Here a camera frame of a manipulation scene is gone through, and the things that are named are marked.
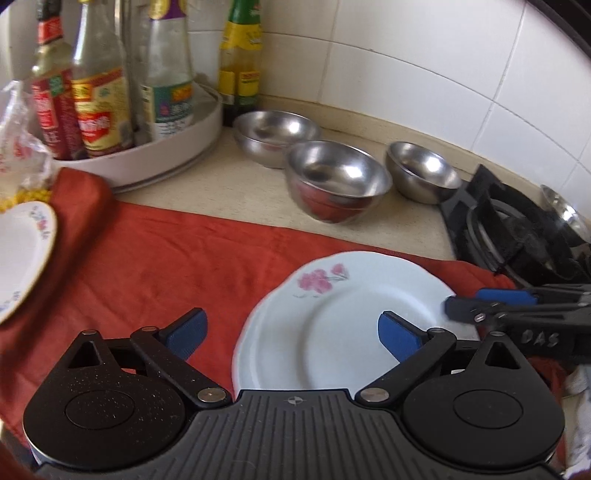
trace white cloth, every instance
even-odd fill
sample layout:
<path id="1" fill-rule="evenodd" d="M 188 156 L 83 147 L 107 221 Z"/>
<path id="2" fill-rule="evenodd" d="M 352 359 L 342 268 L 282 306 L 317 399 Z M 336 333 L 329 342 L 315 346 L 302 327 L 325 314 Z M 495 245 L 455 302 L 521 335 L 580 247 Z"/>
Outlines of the white cloth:
<path id="1" fill-rule="evenodd" d="M 591 366 L 579 365 L 567 377 L 565 390 L 571 395 L 578 395 L 576 420 L 571 445 L 566 455 L 565 478 L 576 473 L 591 469 Z"/>

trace plate rim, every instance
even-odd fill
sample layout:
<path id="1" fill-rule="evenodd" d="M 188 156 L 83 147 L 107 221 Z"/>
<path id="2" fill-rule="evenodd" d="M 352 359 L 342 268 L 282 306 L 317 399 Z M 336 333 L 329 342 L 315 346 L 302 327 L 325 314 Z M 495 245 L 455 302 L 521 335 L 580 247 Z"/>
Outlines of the plate rim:
<path id="1" fill-rule="evenodd" d="M 445 286 L 445 288 L 447 288 L 449 290 L 449 292 L 451 292 L 450 295 L 456 294 L 456 292 L 454 292 L 453 289 L 449 285 L 447 285 L 443 280 L 436 277 L 431 272 L 428 272 L 422 266 L 420 266 L 410 260 L 407 260 L 405 258 L 397 257 L 395 255 L 387 255 L 387 254 L 382 254 L 382 253 L 372 252 L 372 251 L 367 251 L 367 250 L 351 250 L 351 251 L 346 251 L 346 252 L 339 252 L 339 253 L 336 253 L 333 255 L 329 255 L 327 257 L 316 258 L 315 260 L 312 260 L 312 261 L 302 265 L 300 268 L 296 269 L 295 271 L 293 271 L 278 287 L 274 288 L 267 295 L 265 295 L 256 304 L 256 306 L 252 309 L 252 311 L 250 312 L 250 314 L 246 318 L 246 321 L 242 327 L 240 337 L 238 338 L 238 341 L 237 341 L 236 346 L 234 348 L 234 354 L 232 356 L 232 386 L 235 389 L 236 395 L 238 395 L 238 393 L 242 389 L 241 383 L 243 383 L 243 382 L 240 382 L 240 380 L 239 380 L 239 377 L 241 375 L 240 370 L 244 370 L 244 367 L 239 367 L 239 364 L 244 363 L 244 361 L 242 361 L 242 362 L 240 361 L 241 357 L 242 357 L 242 360 L 244 360 L 243 356 L 245 355 L 245 352 L 244 352 L 243 346 L 244 346 L 244 344 L 247 343 L 248 340 L 250 342 L 254 342 L 254 339 L 256 339 L 258 337 L 258 335 L 255 335 L 255 334 L 259 331 L 259 329 L 262 327 L 262 325 L 260 325 L 255 330 L 251 329 L 250 327 L 251 327 L 251 324 L 253 324 L 254 321 L 256 321 L 256 319 L 260 315 L 263 314 L 263 312 L 264 312 L 263 307 L 265 306 L 265 304 L 267 304 L 267 307 L 268 307 L 268 305 L 272 302 L 272 298 L 275 297 L 275 295 L 278 294 L 282 288 L 286 288 L 294 278 L 298 277 L 302 273 L 302 271 L 310 269 L 313 264 L 315 264 L 317 262 L 321 262 L 321 261 L 325 262 L 325 261 L 328 261 L 329 259 L 341 258 L 343 256 L 348 256 L 351 254 L 354 254 L 354 255 L 361 254 L 361 255 L 366 255 L 366 256 L 371 256 L 371 257 L 387 257 L 389 260 L 393 260 L 395 262 L 409 264 L 410 268 L 416 269 L 417 271 L 420 271 L 422 274 L 427 275 L 428 277 L 432 277 L 438 283 Z M 260 384 L 260 382 L 258 381 L 258 376 L 255 371 L 256 369 L 251 368 L 250 360 L 248 361 L 248 365 L 249 365 L 248 375 L 250 376 L 250 378 L 252 380 L 256 380 L 256 381 L 253 381 L 252 383 L 258 385 L 258 384 Z"/>
<path id="2" fill-rule="evenodd" d="M 12 301 L 6 309 L 0 312 L 0 324 L 8 320 L 16 311 L 16 309 L 19 308 L 20 305 L 22 305 L 22 303 L 29 296 L 31 290 L 37 284 L 37 281 L 39 280 L 41 274 L 45 270 L 45 267 L 47 265 L 47 262 L 49 261 L 51 252 L 53 252 L 53 247 L 56 242 L 57 215 L 55 210 L 48 203 L 40 202 L 38 200 L 34 200 L 32 202 L 19 203 L 18 205 L 12 207 L 10 210 L 4 212 L 2 215 L 18 213 L 19 210 L 24 210 L 26 212 L 27 210 L 32 210 L 35 206 L 38 206 L 44 210 L 43 213 L 46 214 L 47 220 L 48 222 L 51 222 L 53 228 L 50 228 L 50 235 L 47 238 L 47 246 L 45 248 L 45 251 L 43 252 L 43 256 L 40 258 L 39 266 L 37 268 L 37 271 L 33 275 L 33 279 L 30 282 L 28 282 L 26 286 L 19 290 L 21 292 L 19 298 L 15 301 Z"/>

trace stainless steel bowl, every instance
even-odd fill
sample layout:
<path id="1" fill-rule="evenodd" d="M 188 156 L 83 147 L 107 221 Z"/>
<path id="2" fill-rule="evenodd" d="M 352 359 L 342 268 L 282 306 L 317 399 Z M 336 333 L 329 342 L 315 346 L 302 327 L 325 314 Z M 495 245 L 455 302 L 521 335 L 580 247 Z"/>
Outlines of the stainless steel bowl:
<path id="1" fill-rule="evenodd" d="M 318 125 L 295 113 L 250 112 L 234 120 L 236 143 L 255 162 L 268 168 L 284 168 L 286 147 L 321 135 Z"/>
<path id="2" fill-rule="evenodd" d="M 579 213 L 564 199 L 562 195 L 560 195 L 560 193 L 555 192 L 546 185 L 542 185 L 541 188 L 542 196 L 544 197 L 545 210 L 554 211 L 560 222 L 566 223 L 581 240 L 591 243 L 589 229 L 587 228 L 587 225 Z"/>
<path id="3" fill-rule="evenodd" d="M 386 166 L 398 191 L 415 202 L 436 205 L 462 186 L 462 179 L 442 156 L 412 143 L 390 144 Z"/>
<path id="4" fill-rule="evenodd" d="M 300 143 L 287 150 L 285 160 L 291 198 L 322 222 L 350 222 L 375 206 L 392 187 L 392 177 L 383 165 L 342 143 Z"/>

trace sauce bottle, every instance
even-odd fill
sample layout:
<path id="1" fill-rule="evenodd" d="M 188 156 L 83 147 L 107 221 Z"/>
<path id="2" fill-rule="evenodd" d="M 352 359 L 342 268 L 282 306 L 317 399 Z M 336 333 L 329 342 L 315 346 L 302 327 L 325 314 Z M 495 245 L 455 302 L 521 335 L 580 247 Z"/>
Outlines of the sauce bottle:
<path id="1" fill-rule="evenodd" d="M 187 32 L 187 0 L 152 0 L 147 69 L 142 85 L 152 140 L 193 123 L 193 67 Z"/>
<path id="2" fill-rule="evenodd" d="M 82 139 L 91 157 L 133 146 L 122 46 L 106 0 L 80 0 L 82 19 L 72 62 L 72 91 Z"/>
<path id="3" fill-rule="evenodd" d="M 261 7 L 259 0 L 233 0 L 220 45 L 218 91 L 223 123 L 255 109 L 261 77 Z"/>
<path id="4" fill-rule="evenodd" d="M 63 39 L 61 0 L 38 0 L 39 48 L 31 71 L 33 99 L 43 137 L 54 158 L 86 156 L 72 99 L 72 47 Z"/>

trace floral plate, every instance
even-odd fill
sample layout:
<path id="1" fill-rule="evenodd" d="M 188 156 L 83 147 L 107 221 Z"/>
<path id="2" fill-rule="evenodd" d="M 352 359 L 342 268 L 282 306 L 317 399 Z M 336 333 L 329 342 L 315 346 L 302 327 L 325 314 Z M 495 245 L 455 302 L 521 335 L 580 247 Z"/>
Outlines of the floral plate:
<path id="1" fill-rule="evenodd" d="M 45 268 L 57 219 L 43 202 L 27 202 L 0 215 L 0 323 L 25 300 Z"/>
<path id="2" fill-rule="evenodd" d="M 234 351 L 234 389 L 348 388 L 353 396 L 398 364 L 378 339 L 385 310 L 422 330 L 440 326 L 478 339 L 473 326 L 444 315 L 441 303 L 451 295 L 445 283 L 402 258 L 345 252 L 315 260 L 248 317 Z"/>

